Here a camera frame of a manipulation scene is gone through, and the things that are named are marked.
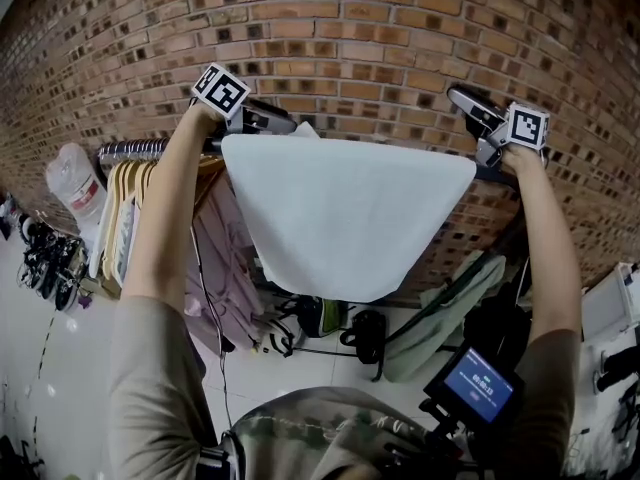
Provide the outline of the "cardboard box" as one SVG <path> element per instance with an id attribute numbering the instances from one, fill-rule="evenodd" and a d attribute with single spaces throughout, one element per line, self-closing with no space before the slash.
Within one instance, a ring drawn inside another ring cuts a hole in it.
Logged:
<path id="1" fill-rule="evenodd" d="M 114 279 L 106 279 L 101 273 L 92 277 L 89 265 L 86 265 L 84 269 L 84 276 L 80 280 L 79 287 L 84 292 L 90 292 L 109 300 L 118 300 L 121 294 L 121 287 Z"/>

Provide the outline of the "row of wooden hangers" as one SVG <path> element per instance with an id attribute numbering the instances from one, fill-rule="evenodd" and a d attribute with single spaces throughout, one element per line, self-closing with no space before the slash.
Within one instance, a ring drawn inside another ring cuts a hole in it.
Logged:
<path id="1" fill-rule="evenodd" d="M 142 208 L 156 161 L 121 161 L 112 166 L 107 177 L 107 199 L 116 205 L 134 195 L 139 211 Z"/>

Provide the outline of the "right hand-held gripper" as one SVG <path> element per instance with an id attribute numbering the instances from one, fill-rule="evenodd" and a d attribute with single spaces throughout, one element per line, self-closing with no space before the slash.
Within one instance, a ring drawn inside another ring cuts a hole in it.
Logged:
<path id="1" fill-rule="evenodd" d="M 550 115 L 511 103 L 503 109 L 475 89 L 452 85 L 447 97 L 466 112 L 467 130 L 477 141 L 476 161 L 485 167 L 496 166 L 509 145 L 531 149 L 543 157 Z"/>

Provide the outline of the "pink robe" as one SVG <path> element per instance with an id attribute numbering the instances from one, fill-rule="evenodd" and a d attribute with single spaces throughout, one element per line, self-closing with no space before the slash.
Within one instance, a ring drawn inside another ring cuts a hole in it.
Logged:
<path id="1" fill-rule="evenodd" d="M 251 281 L 246 256 L 253 242 L 230 183 L 223 175 L 199 207 L 186 276 L 185 320 L 197 339 L 219 352 L 217 328 L 234 347 L 251 349 L 260 341 L 256 326 L 264 307 Z"/>

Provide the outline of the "pale grey hanging garment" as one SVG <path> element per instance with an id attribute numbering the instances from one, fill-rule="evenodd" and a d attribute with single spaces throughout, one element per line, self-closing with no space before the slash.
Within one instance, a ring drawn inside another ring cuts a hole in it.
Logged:
<path id="1" fill-rule="evenodd" d="M 89 259 L 88 274 L 96 279 L 102 272 L 105 279 L 114 279 L 122 287 L 129 263 L 139 208 L 134 195 L 120 205 L 107 199 L 98 226 L 96 241 Z"/>

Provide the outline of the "black green backpack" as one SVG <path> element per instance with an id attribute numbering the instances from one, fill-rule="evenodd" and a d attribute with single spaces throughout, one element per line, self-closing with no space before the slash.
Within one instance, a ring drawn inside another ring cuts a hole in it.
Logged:
<path id="1" fill-rule="evenodd" d="M 348 303 L 307 295 L 292 295 L 276 306 L 284 316 L 294 316 L 309 338 L 322 338 L 340 330 L 347 321 Z"/>

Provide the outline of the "person's right forearm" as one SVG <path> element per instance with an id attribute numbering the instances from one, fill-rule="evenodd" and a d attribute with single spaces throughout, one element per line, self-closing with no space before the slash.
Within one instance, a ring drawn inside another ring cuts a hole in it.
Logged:
<path id="1" fill-rule="evenodd" d="M 503 163 L 517 178 L 527 228 L 531 277 L 530 341 L 557 330 L 579 334 L 581 276 L 570 228 L 534 150 L 511 145 Z"/>

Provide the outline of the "pale green garment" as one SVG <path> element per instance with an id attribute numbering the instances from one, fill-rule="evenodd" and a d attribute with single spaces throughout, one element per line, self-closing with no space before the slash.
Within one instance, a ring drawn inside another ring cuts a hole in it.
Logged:
<path id="1" fill-rule="evenodd" d="M 489 259 L 451 301 L 437 305 L 434 313 L 420 318 L 409 330 L 387 344 L 384 377 L 393 383 L 408 382 L 423 369 L 466 315 L 502 281 L 505 266 L 504 255 Z"/>

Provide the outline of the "black office chair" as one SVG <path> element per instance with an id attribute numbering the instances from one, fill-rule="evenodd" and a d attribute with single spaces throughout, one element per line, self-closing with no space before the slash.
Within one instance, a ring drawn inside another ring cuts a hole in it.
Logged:
<path id="1" fill-rule="evenodd" d="M 529 261 L 498 293 L 484 298 L 465 317 L 464 340 L 492 364 L 514 370 L 526 349 L 531 330 L 530 310 L 518 300 L 531 287 Z"/>

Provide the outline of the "white storage box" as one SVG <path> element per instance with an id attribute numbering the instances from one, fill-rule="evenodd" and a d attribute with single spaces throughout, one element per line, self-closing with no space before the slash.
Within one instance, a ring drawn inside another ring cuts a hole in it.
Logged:
<path id="1" fill-rule="evenodd" d="M 589 344 L 613 340 L 639 324 L 640 262 L 621 262 L 583 295 L 583 340 Z"/>

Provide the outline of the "black screen device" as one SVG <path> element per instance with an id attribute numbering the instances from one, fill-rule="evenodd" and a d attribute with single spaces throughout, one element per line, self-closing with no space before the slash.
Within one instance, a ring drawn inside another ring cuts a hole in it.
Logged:
<path id="1" fill-rule="evenodd" d="M 464 342 L 424 388 L 430 401 L 469 430 L 506 424 L 518 412 L 524 381 Z"/>

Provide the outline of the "person's beige t-shirt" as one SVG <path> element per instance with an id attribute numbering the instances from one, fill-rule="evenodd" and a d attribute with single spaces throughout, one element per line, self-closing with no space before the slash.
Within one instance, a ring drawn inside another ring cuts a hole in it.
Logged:
<path id="1" fill-rule="evenodd" d="M 524 393 L 514 420 L 475 451 L 489 480 L 558 480 L 575 406 L 578 336 L 534 340 L 517 366 Z M 423 452 L 415 421 L 353 388 L 297 390 L 243 417 L 217 438 L 202 372 L 183 318 L 170 306 L 127 297 L 115 311 L 109 449 L 116 480 L 207 480 L 203 460 L 228 454 L 223 480 L 444 480 L 434 467 L 392 468 L 393 448 Z"/>

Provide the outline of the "black chest rig mount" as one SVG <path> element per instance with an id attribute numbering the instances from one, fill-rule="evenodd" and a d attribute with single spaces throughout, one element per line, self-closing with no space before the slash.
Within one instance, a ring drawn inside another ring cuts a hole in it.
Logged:
<path id="1" fill-rule="evenodd" d="M 485 480 L 483 470 L 476 462 L 465 460 L 464 451 L 454 442 L 458 420 L 431 398 L 419 408 L 437 421 L 435 429 L 426 432 L 418 451 L 386 444 L 391 459 L 383 466 L 384 474 L 392 480 L 416 480 L 419 473 L 433 473 L 436 480 Z"/>

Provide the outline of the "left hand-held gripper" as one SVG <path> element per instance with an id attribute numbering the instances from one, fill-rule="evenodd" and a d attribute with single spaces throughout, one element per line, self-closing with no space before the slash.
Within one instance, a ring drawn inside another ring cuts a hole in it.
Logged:
<path id="1" fill-rule="evenodd" d="M 209 125 L 211 136 L 240 133 L 244 126 L 244 103 L 249 87 L 216 63 L 211 63 L 192 86 L 192 105 L 202 104 L 217 116 Z M 247 99 L 247 126 L 253 133 L 288 135 L 297 123 L 284 109 L 255 98 Z"/>

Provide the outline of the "pile of dark shoes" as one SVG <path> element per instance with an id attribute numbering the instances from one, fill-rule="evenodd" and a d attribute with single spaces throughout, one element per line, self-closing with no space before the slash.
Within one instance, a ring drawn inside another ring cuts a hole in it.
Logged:
<path id="1" fill-rule="evenodd" d="M 52 301 L 57 311 L 68 311 L 77 302 L 88 268 L 83 241 L 26 215 L 20 216 L 18 230 L 26 244 L 18 285 Z"/>

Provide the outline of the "black floor equipment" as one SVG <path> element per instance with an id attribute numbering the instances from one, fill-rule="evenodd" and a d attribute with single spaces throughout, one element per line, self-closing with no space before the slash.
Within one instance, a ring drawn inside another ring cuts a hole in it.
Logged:
<path id="1" fill-rule="evenodd" d="M 626 410 L 626 419 L 616 423 L 612 429 L 618 444 L 623 443 L 629 435 L 631 425 L 636 418 L 636 398 L 640 381 L 640 344 L 628 347 L 613 355 L 601 353 L 600 368 L 593 373 L 594 394 L 599 395 L 615 384 L 636 375 L 638 380 L 632 384 L 620 398 Z"/>

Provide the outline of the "black clothes rack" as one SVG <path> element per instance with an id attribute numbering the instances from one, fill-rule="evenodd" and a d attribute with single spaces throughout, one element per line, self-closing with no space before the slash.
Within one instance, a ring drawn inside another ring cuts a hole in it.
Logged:
<path id="1" fill-rule="evenodd" d="M 118 141 L 102 145 L 98 152 L 94 154 L 94 167 L 99 172 L 99 178 L 105 182 L 106 177 L 103 173 L 103 165 L 115 165 L 121 161 L 138 161 L 138 160 L 158 160 L 169 142 L 168 138 L 161 139 L 136 139 L 131 141 Z M 517 180 L 513 175 L 503 173 L 496 167 L 479 166 L 476 170 L 475 179 L 491 183 L 497 183 L 510 187 L 514 193 L 519 196 L 520 192 L 517 187 Z M 524 229 L 524 211 L 520 207 L 515 214 L 513 220 L 507 225 L 502 233 L 496 238 L 489 249 L 485 250 L 476 260 L 474 260 L 454 281 L 452 281 L 443 291 L 441 291 L 429 303 L 426 308 L 420 310 L 407 323 L 403 324 L 399 330 L 393 332 L 385 340 L 379 339 L 375 342 L 378 357 L 375 363 L 378 365 L 376 376 L 372 379 L 377 382 L 382 376 L 382 368 L 384 363 L 384 353 L 386 348 L 392 342 L 404 336 L 409 330 L 417 326 L 417 324 L 428 316 L 434 315 L 441 311 L 442 306 L 450 301 L 466 288 L 471 286 L 473 279 L 480 273 L 482 268 L 497 256 L 499 249 L 503 247 L 507 241 L 516 236 Z"/>

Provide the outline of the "person's left forearm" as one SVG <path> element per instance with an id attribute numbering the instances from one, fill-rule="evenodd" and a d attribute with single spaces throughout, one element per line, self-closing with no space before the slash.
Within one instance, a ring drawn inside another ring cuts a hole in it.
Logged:
<path id="1" fill-rule="evenodd" d="M 142 204 L 122 295 L 184 310 L 190 227 L 205 140 L 223 117 L 203 103 L 181 118 L 154 168 Z"/>

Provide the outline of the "white towel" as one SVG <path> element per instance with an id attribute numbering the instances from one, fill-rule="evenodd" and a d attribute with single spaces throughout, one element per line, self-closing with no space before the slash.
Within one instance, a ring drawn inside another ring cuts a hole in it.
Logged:
<path id="1" fill-rule="evenodd" d="M 234 134 L 221 152 L 267 280 L 368 303 L 402 284 L 476 174 L 456 155 Z"/>

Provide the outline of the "white black sneaker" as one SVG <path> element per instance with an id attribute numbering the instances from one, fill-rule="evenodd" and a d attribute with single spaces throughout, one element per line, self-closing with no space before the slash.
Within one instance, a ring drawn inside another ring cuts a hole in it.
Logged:
<path id="1" fill-rule="evenodd" d="M 267 321 L 270 349 L 284 358 L 293 355 L 302 339 L 302 328 L 295 315 L 270 318 Z"/>

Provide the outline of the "black bag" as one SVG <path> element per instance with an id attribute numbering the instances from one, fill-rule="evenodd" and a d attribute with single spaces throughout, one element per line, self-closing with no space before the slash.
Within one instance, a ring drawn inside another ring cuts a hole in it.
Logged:
<path id="1" fill-rule="evenodd" d="M 362 364 L 377 364 L 384 358 L 386 333 L 386 316 L 375 310 L 363 310 L 352 317 L 350 327 L 340 336 L 340 343 L 354 348 Z"/>

